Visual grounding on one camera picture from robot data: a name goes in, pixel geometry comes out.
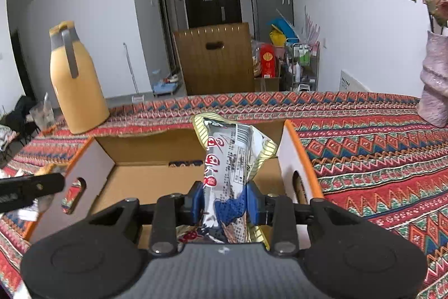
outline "orange thermos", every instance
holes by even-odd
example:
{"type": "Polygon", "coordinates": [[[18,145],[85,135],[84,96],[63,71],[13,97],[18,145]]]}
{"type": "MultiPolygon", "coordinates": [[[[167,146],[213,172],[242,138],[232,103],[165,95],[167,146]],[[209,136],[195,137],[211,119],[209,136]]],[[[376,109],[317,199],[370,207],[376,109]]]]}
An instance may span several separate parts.
{"type": "Polygon", "coordinates": [[[59,106],[71,133],[86,132],[109,116],[92,58],[72,21],[50,29],[50,39],[50,77],[59,106]]]}

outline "red patterned fabric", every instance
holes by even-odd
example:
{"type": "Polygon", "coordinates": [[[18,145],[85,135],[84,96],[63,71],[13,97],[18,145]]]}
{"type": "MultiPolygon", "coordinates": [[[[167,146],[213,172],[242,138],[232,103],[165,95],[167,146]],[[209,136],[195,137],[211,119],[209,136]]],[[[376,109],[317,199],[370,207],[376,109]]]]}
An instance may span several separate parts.
{"type": "MultiPolygon", "coordinates": [[[[37,136],[6,171],[30,173],[71,160],[90,135],[142,134],[191,128],[192,115],[217,112],[245,123],[289,118],[328,200],[411,240],[428,258],[419,299],[448,293],[448,129],[427,124],[414,97],[376,93],[242,93],[193,96],[111,111],[102,126],[73,136],[63,120],[51,136],[37,136]]],[[[0,220],[0,277],[13,294],[27,223],[0,220]],[[16,255],[4,252],[21,246],[16,255]]]]}

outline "floor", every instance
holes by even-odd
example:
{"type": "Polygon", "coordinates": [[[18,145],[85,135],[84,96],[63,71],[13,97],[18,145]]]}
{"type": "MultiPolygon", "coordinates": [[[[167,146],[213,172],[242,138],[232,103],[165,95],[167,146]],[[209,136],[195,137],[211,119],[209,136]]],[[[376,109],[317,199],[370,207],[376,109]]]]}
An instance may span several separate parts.
{"type": "MultiPolygon", "coordinates": [[[[14,141],[10,145],[10,156],[15,156],[19,151],[23,148],[22,144],[19,141],[14,141]]],[[[10,157],[7,160],[3,160],[3,157],[0,156],[0,168],[4,168],[6,164],[10,161],[10,157]]]]}
{"type": "Polygon", "coordinates": [[[131,94],[131,95],[121,95],[119,97],[113,97],[113,98],[107,98],[106,101],[108,103],[109,108],[113,108],[116,106],[122,106],[125,104],[132,104],[132,97],[133,95],[143,95],[145,98],[145,102],[151,101],[151,100],[165,100],[169,98],[179,98],[179,97],[185,97],[187,95],[187,90],[185,89],[185,85],[182,83],[182,85],[175,91],[172,95],[171,94],[164,94],[161,96],[154,96],[152,92],[149,93],[142,93],[142,94],[131,94]]]}

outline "vase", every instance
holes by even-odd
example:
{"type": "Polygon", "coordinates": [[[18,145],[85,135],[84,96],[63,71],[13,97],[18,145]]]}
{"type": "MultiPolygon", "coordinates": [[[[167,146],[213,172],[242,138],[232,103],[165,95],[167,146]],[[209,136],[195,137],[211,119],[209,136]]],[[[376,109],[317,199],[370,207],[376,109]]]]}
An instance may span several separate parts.
{"type": "Polygon", "coordinates": [[[448,37],[428,31],[420,79],[425,85],[418,114],[436,127],[445,127],[448,121],[448,37]]]}
{"type": "Polygon", "coordinates": [[[79,40],[72,21],[50,30],[50,77],[71,133],[84,133],[109,116],[92,58],[79,40]]]}

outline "red package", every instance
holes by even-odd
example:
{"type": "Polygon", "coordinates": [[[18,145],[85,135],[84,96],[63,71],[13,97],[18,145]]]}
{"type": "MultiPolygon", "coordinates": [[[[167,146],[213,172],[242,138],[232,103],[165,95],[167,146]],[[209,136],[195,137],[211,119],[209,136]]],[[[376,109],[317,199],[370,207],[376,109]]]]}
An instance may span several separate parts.
{"type": "Polygon", "coordinates": [[[260,48],[261,77],[276,77],[276,58],[273,45],[265,44],[260,48]]]}

